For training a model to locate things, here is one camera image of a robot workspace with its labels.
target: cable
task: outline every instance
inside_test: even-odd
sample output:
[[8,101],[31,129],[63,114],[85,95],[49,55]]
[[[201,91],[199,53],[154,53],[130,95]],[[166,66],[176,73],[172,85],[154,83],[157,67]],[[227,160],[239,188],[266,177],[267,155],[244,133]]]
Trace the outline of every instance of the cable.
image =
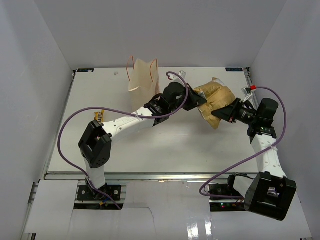
[[[285,107],[285,104],[284,102],[282,101],[282,99],[280,98],[280,96],[272,89],[268,88],[268,87],[265,87],[265,86],[260,86],[260,87],[257,87],[256,89],[265,89],[265,90],[268,90],[270,92],[272,92],[279,100],[281,106],[282,106],[282,109],[283,109],[283,130],[282,130],[282,134],[281,136],[279,137],[279,139],[277,141],[275,141],[275,143],[272,144],[272,147],[276,146],[278,143],[281,142],[281,140],[284,138],[285,136],[285,133],[286,133],[286,128],[287,128],[287,112],[286,112],[286,107]],[[212,178],[210,178],[208,181],[206,181],[199,189],[199,193],[202,195],[202,196],[206,196],[206,197],[213,197],[213,198],[224,198],[224,199],[241,199],[243,198],[242,196],[226,196],[226,195],[214,195],[214,194],[206,194],[206,193],[203,193],[203,189],[206,187],[206,185],[208,185],[210,182],[212,182],[213,180],[215,180],[216,178],[220,177],[221,175],[229,172],[230,170],[240,166],[241,164],[244,164],[256,157],[258,157],[259,155],[269,151],[271,148],[271,146],[267,147],[266,149],[260,151],[260,152],[257,152],[256,154],[228,167],[227,169],[223,170],[222,172],[216,174],[215,176],[213,176]]]
[[[162,116],[143,116],[143,115],[138,115],[137,117],[141,118],[141,119],[162,119],[162,118],[166,118],[166,117],[169,117],[175,113],[177,113],[180,109],[183,108],[183,106],[185,105],[187,99],[188,99],[188,95],[189,95],[189,89],[188,89],[188,84],[186,83],[186,81],[183,79],[183,77],[181,77],[179,74],[173,72],[173,71],[168,71],[166,73],[166,76],[169,78],[170,77],[170,74],[172,75],[175,75],[177,76],[184,84],[184,87],[185,87],[185,98],[183,100],[183,102],[181,103],[181,105],[173,112],[171,113],[168,113],[168,114],[165,114],[165,115],[162,115]],[[83,174],[85,175],[85,177],[87,178],[87,181],[90,185],[90,187],[95,190],[96,192],[102,194],[103,196],[109,198],[113,203],[114,205],[120,210],[121,208],[119,207],[119,205],[116,203],[115,200],[113,200],[113,198],[111,196],[109,196],[108,194],[106,194],[105,192],[102,192],[100,191],[99,189],[97,189],[94,184],[92,183],[92,181],[90,180],[90,177],[88,175],[88,173],[81,167],[75,165],[74,163],[70,162],[66,157],[65,155],[62,153],[61,151],[61,137],[62,137],[62,133],[64,132],[65,128],[66,128],[66,125],[68,124],[68,122],[70,122],[70,120],[82,113],[82,112],[85,112],[85,111],[88,111],[88,110],[105,110],[105,111],[109,111],[109,112],[114,112],[114,113],[118,113],[118,114],[123,114],[123,115],[128,115],[128,116],[131,116],[131,117],[136,117],[136,114],[133,114],[133,113],[129,113],[129,112],[125,112],[125,111],[120,111],[120,110],[115,110],[115,109],[111,109],[111,108],[107,108],[107,107],[98,107],[98,106],[92,106],[92,107],[86,107],[86,108],[83,108],[83,109],[80,109],[78,111],[76,111],[75,113],[73,113],[70,117],[67,118],[67,120],[65,120],[65,122],[63,123],[61,129],[60,129],[60,132],[58,134],[58,139],[57,139],[57,148],[58,148],[58,152],[61,156],[61,158],[69,165],[73,166],[74,168],[80,170],[81,172],[83,172]]]

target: shopping bag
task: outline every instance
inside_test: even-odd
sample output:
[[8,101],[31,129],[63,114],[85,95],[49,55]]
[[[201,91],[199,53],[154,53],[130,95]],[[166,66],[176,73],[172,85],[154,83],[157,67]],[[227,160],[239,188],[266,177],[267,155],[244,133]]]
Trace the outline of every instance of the shopping bag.
[[[130,59],[132,59],[133,70],[129,74],[128,64]],[[158,59],[144,62],[141,59],[135,61],[134,57],[130,56],[129,60],[126,65],[126,73],[129,79],[128,91],[132,111],[134,112],[160,93]]]

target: white tabletop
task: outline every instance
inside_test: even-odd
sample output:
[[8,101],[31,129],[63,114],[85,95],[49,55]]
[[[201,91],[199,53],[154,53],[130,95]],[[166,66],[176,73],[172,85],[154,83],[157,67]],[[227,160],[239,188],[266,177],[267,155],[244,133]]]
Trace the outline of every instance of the white tabletop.
[[[160,67],[160,91],[170,83],[167,71],[185,71],[186,81],[195,88],[219,78],[236,97],[244,98],[242,88],[248,86],[243,72],[226,72],[225,68]],[[74,79],[63,122],[75,111],[86,107],[107,107],[131,112],[128,77],[125,68],[95,68],[94,72],[78,72]],[[61,139],[65,156],[85,168],[78,142],[94,110],[80,113],[66,126]],[[105,112],[104,121],[122,117]],[[155,127],[141,130],[112,146],[105,171],[110,173],[217,173],[251,156],[254,150],[247,136],[248,126],[237,122],[221,122],[214,130],[197,109],[181,110]],[[257,163],[251,160],[235,172],[256,173]],[[57,144],[49,173],[79,172],[60,157]]]

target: wall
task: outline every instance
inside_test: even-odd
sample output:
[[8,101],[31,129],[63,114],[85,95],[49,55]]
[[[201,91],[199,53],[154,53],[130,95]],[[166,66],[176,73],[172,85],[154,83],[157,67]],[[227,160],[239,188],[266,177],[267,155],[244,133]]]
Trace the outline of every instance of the wall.
[[20,238],[72,71],[33,0],[0,0],[0,239]]
[[[288,126],[278,153],[288,177],[297,182],[315,240],[320,239],[319,43],[320,1],[288,0],[252,65],[253,82],[273,88],[285,103]],[[271,95],[259,90],[257,96]],[[282,117],[277,114],[278,133]]]
[[125,67],[251,66],[286,0],[35,0],[65,59]]

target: purple cable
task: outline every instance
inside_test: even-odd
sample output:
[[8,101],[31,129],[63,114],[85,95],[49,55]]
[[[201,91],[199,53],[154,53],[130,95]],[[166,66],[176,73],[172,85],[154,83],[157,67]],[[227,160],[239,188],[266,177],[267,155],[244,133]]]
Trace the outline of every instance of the purple cable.
[[64,129],[66,128],[66,125],[68,124],[68,122],[70,122],[70,120],[78,115],[79,113],[82,113],[84,111],[88,111],[88,110],[105,110],[105,111],[109,111],[109,112],[114,112],[114,113],[118,113],[118,114],[123,114],[123,115],[128,115],[128,116],[131,116],[131,117],[139,117],[141,119],[162,119],[162,118],[166,118],[166,117],[169,117],[175,113],[177,113],[180,109],[182,109],[182,107],[185,105],[187,99],[188,99],[188,94],[189,94],[189,90],[188,90],[188,84],[186,83],[186,81],[183,79],[183,77],[181,77],[180,75],[178,75],[177,73],[173,72],[173,71],[168,71],[166,73],[166,76],[169,78],[170,77],[170,74],[172,75],[175,75],[177,76],[184,84],[184,87],[185,87],[185,98],[183,100],[183,102],[181,103],[181,105],[173,112],[171,113],[168,113],[166,115],[162,115],[162,116],[143,116],[143,115],[138,115],[136,116],[135,114],[132,114],[132,113],[129,113],[129,112],[125,112],[125,111],[120,111],[120,110],[115,110],[115,109],[111,109],[111,108],[107,108],[107,107],[98,107],[98,106],[92,106],[92,107],[86,107],[86,108],[83,108],[83,109],[80,109],[78,111],[76,111],[75,113],[73,113],[70,117],[67,118],[67,120],[63,123],[62,127],[61,127],[61,130],[58,134],[58,139],[57,139],[57,148],[58,148],[58,152],[61,156],[61,158],[69,165],[73,166],[74,168],[80,170],[81,172],[83,172],[83,174],[86,176],[87,180],[88,180],[88,183],[90,184],[91,188],[93,190],[95,190],[96,192],[106,196],[107,198],[109,198],[113,203],[114,205],[120,210],[121,208],[119,207],[119,205],[116,203],[115,200],[113,200],[113,198],[111,196],[109,196],[108,194],[106,194],[105,192],[102,192],[100,191],[99,189],[97,189],[94,184],[92,183],[92,181],[90,180],[89,178],[89,175],[88,173],[82,169],[81,167],[75,165],[74,163],[70,162],[65,156],[64,154],[62,153],[61,151],[61,137],[62,137],[62,133],[64,131]]
[[[260,86],[260,87],[257,87],[256,89],[266,89],[270,92],[272,92],[279,100],[281,106],[282,106],[282,109],[283,109],[283,118],[284,118],[284,122],[283,122],[283,130],[282,130],[282,134],[281,136],[279,137],[279,139],[274,143],[272,144],[272,147],[276,146],[278,143],[281,142],[281,140],[284,138],[285,136],[285,133],[286,133],[286,128],[287,128],[287,112],[286,112],[286,108],[285,108],[285,104],[284,102],[282,101],[282,99],[280,98],[280,96],[275,92],[273,91],[272,89],[268,88],[268,87],[265,87],[265,86]],[[239,165],[241,164],[244,164],[248,161],[250,161],[251,159],[254,159],[256,157],[258,157],[259,155],[267,152],[268,150],[270,150],[272,147],[267,147],[266,149],[260,151],[260,152],[257,152],[256,154],[246,158],[245,160],[242,160],[234,165],[232,165],[231,167],[228,167],[227,169],[223,170],[222,172],[218,173],[217,175],[213,176],[212,178],[210,178],[208,181],[206,181],[199,189],[199,193],[202,195],[202,196],[206,196],[206,197],[214,197],[214,198],[224,198],[224,199],[242,199],[243,197],[242,196],[225,196],[225,195],[214,195],[214,194],[206,194],[203,191],[203,189],[206,187],[206,185],[208,185],[210,182],[212,182],[213,180],[215,180],[216,178],[220,177],[221,175],[229,172],[230,170],[238,167]]]

